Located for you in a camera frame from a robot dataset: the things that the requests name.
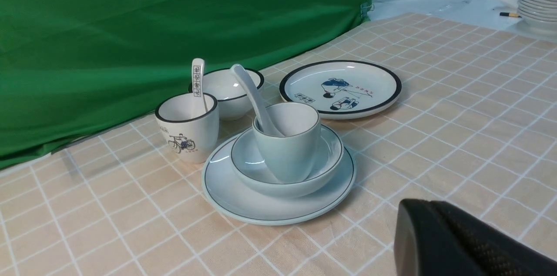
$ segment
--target ceramic cup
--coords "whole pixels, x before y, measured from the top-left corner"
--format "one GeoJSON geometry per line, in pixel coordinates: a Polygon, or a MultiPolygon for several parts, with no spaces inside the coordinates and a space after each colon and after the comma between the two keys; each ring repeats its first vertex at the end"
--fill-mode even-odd
{"type": "Polygon", "coordinates": [[[218,102],[204,93],[207,109],[193,109],[193,93],[173,96],[155,110],[157,123],[167,143],[181,160],[203,163],[217,146],[219,117],[218,102]]]}
{"type": "Polygon", "coordinates": [[[267,135],[259,129],[257,117],[252,127],[261,157],[281,183],[300,182],[308,178],[317,157],[321,137],[319,113],[303,103],[287,102],[266,108],[284,137],[267,135]]]}

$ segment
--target green screen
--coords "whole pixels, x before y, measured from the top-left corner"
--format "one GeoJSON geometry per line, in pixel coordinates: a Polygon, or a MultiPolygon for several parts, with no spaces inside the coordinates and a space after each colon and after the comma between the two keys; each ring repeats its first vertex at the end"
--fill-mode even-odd
{"type": "Polygon", "coordinates": [[[362,22],[370,0],[0,0],[0,168],[153,110],[207,71],[261,69],[362,22]]]}

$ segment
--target black object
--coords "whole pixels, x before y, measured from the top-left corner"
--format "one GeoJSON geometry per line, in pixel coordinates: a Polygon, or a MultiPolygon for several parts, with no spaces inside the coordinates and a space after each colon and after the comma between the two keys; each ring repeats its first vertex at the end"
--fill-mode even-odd
{"type": "Polygon", "coordinates": [[[403,199],[394,240],[398,276],[555,276],[557,262],[441,201],[403,199]]]}
{"type": "Polygon", "coordinates": [[[522,18],[519,14],[516,14],[516,13],[506,13],[506,12],[501,12],[501,13],[499,13],[499,16],[501,16],[501,17],[522,18]]]}

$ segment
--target bicycle illustration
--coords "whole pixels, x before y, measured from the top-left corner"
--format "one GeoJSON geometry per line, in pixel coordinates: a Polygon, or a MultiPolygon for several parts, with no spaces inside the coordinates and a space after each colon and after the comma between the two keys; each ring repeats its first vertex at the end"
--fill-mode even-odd
{"type": "Polygon", "coordinates": [[[183,134],[179,134],[179,136],[171,135],[173,140],[168,141],[168,145],[176,152],[180,153],[182,150],[193,151],[195,150],[195,142],[191,139],[187,139],[184,137],[183,134]]]}

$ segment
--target black rim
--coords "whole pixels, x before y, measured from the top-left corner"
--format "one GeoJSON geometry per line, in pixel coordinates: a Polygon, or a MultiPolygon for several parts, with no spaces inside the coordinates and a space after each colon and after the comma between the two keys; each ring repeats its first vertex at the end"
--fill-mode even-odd
{"type": "MultiPolygon", "coordinates": [[[[223,146],[221,146],[221,149],[224,148],[226,145],[228,145],[228,143],[234,141],[236,138],[228,141],[227,143],[225,143],[223,146]]],[[[348,190],[348,188],[350,188],[350,183],[352,183],[352,181],[354,180],[354,159],[352,159],[352,155],[350,155],[350,153],[348,153],[348,149],[344,148],[344,152],[348,155],[348,159],[350,159],[350,165],[352,165],[352,174],[350,175],[350,181],[348,181],[348,185],[346,186],[346,188],[344,188],[344,191],[339,195],[338,198],[336,198],[333,202],[325,205],[324,207],[318,209],[317,211],[311,212],[310,214],[306,214],[304,216],[297,216],[297,217],[291,217],[289,219],[280,219],[280,220],[263,220],[263,219],[255,219],[253,217],[247,217],[247,216],[243,216],[240,214],[236,214],[234,212],[232,212],[231,210],[223,207],[220,203],[217,202],[217,200],[215,200],[215,198],[211,195],[211,193],[209,192],[209,190],[207,189],[207,194],[211,197],[211,199],[218,204],[218,206],[220,206],[221,208],[223,208],[223,210],[226,210],[228,212],[230,212],[231,214],[234,214],[238,217],[243,217],[245,219],[251,219],[251,220],[259,220],[259,221],[267,221],[267,222],[273,222],[273,221],[285,221],[285,220],[294,220],[294,219],[299,219],[300,217],[305,217],[305,216],[309,216],[311,214],[320,212],[323,209],[326,209],[329,205],[335,203],[336,201],[338,201],[340,199],[340,197],[342,197],[344,195],[344,193],[346,193],[346,191],[348,190]]],[[[205,173],[205,178],[203,179],[205,181],[205,187],[207,187],[207,173],[205,173]]]]}
{"type": "MultiPolygon", "coordinates": [[[[259,76],[259,84],[257,85],[257,90],[261,89],[261,87],[263,86],[263,84],[265,84],[265,77],[263,77],[263,75],[262,75],[260,72],[258,72],[257,70],[255,70],[255,69],[250,69],[250,68],[244,68],[244,69],[245,69],[245,70],[252,71],[252,72],[255,72],[255,73],[257,74],[257,76],[259,76]]],[[[212,74],[213,72],[223,71],[223,70],[226,70],[226,69],[219,69],[219,70],[213,70],[213,71],[210,71],[210,72],[206,72],[206,73],[204,74],[204,76],[205,76],[205,75],[208,75],[208,74],[212,74]]],[[[192,93],[192,92],[193,92],[193,90],[191,89],[191,82],[189,82],[188,93],[192,93]]],[[[217,101],[219,101],[219,102],[232,101],[232,100],[235,100],[235,99],[243,98],[244,96],[247,96],[247,94],[242,94],[242,95],[240,95],[240,96],[236,96],[235,98],[231,98],[231,99],[217,100],[217,101]]]]}
{"type": "Polygon", "coordinates": [[[280,92],[280,95],[282,96],[282,98],[284,100],[286,100],[288,102],[294,102],[290,98],[290,96],[288,96],[286,94],[286,90],[285,90],[286,82],[292,76],[294,76],[297,72],[299,72],[300,70],[303,70],[305,68],[313,67],[313,66],[316,66],[318,64],[335,63],[335,62],[349,62],[349,63],[356,63],[356,64],[367,64],[369,66],[379,68],[379,69],[385,71],[386,73],[388,73],[390,76],[392,76],[394,78],[394,81],[396,82],[396,90],[394,90],[394,93],[386,101],[384,101],[384,102],[382,102],[382,103],[380,103],[380,104],[378,104],[374,107],[370,107],[370,108],[366,108],[366,109],[360,109],[359,111],[321,111],[321,110],[317,110],[321,114],[348,115],[348,114],[358,114],[358,113],[365,113],[365,112],[368,112],[368,111],[373,111],[374,109],[382,108],[385,105],[388,105],[389,103],[391,103],[394,99],[396,99],[396,97],[398,97],[398,95],[400,95],[400,92],[402,91],[402,82],[400,81],[400,78],[398,78],[398,76],[396,76],[396,74],[394,72],[388,70],[387,68],[379,66],[378,64],[374,64],[374,63],[370,63],[370,62],[353,61],[353,60],[332,60],[332,61],[322,61],[322,62],[307,64],[305,66],[301,66],[301,67],[296,68],[295,70],[292,70],[291,72],[289,72],[288,75],[286,75],[282,79],[282,81],[280,82],[280,86],[279,86],[279,89],[278,89],[279,92],[280,92]]]}
{"type": "Polygon", "coordinates": [[[209,115],[210,113],[213,113],[213,111],[215,111],[215,109],[217,109],[217,98],[215,98],[214,96],[212,96],[209,93],[203,93],[203,95],[207,95],[209,96],[212,100],[213,100],[213,107],[211,107],[211,109],[209,109],[209,111],[201,116],[195,117],[195,118],[191,118],[191,119],[186,119],[185,121],[169,121],[168,119],[165,119],[161,116],[161,114],[159,114],[159,110],[161,109],[161,106],[163,106],[164,103],[166,103],[168,100],[174,99],[177,96],[182,96],[182,95],[187,95],[187,94],[191,94],[191,93],[184,93],[184,94],[178,94],[175,96],[172,96],[171,98],[167,98],[166,100],[163,101],[163,103],[160,103],[159,106],[157,106],[157,109],[155,109],[155,117],[157,117],[158,120],[160,121],[164,121],[165,123],[187,123],[189,121],[196,121],[197,119],[203,118],[207,115],[209,115]]]}
{"type": "MultiPolygon", "coordinates": [[[[331,131],[331,132],[340,140],[339,135],[337,135],[336,132],[334,132],[332,129],[330,129],[329,127],[327,127],[327,126],[325,126],[325,125],[321,125],[321,127],[322,127],[322,128],[326,128],[326,129],[329,129],[329,131],[331,131]]],[[[250,130],[251,130],[251,128],[250,128],[250,129],[247,129],[246,131],[244,131],[241,135],[238,136],[237,139],[240,139],[240,137],[242,137],[243,135],[245,135],[246,133],[248,133],[248,131],[250,131],[250,130]]],[[[235,145],[236,145],[236,143],[233,143],[232,148],[231,148],[231,150],[230,150],[231,153],[234,151],[234,146],[235,146],[235,145]]],[[[339,163],[340,159],[342,159],[342,151],[340,152],[340,156],[336,159],[335,163],[332,165],[332,167],[331,167],[329,170],[331,170],[331,169],[333,169],[334,167],[336,167],[336,165],[339,163]]],[[[234,163],[234,159],[233,159],[232,155],[230,155],[230,161],[232,162],[232,164],[234,165],[234,167],[236,167],[236,169],[238,169],[238,170],[242,173],[242,171],[238,168],[238,166],[236,165],[236,163],[234,163]]],[[[294,185],[294,184],[296,184],[296,183],[301,183],[301,182],[310,181],[310,180],[313,180],[313,179],[320,178],[320,177],[322,177],[323,175],[326,175],[326,172],[325,172],[325,173],[322,173],[322,174],[319,174],[319,175],[317,175],[317,176],[315,176],[315,177],[313,177],[313,178],[304,179],[303,181],[291,182],[291,183],[265,182],[265,181],[261,181],[261,180],[257,180],[257,179],[255,179],[255,178],[249,177],[249,175],[246,175],[246,174],[244,174],[244,173],[242,173],[242,175],[244,175],[245,177],[248,177],[249,179],[253,179],[253,180],[255,180],[255,181],[259,181],[259,182],[262,182],[262,183],[267,183],[267,184],[269,184],[269,185],[294,185]]]]}

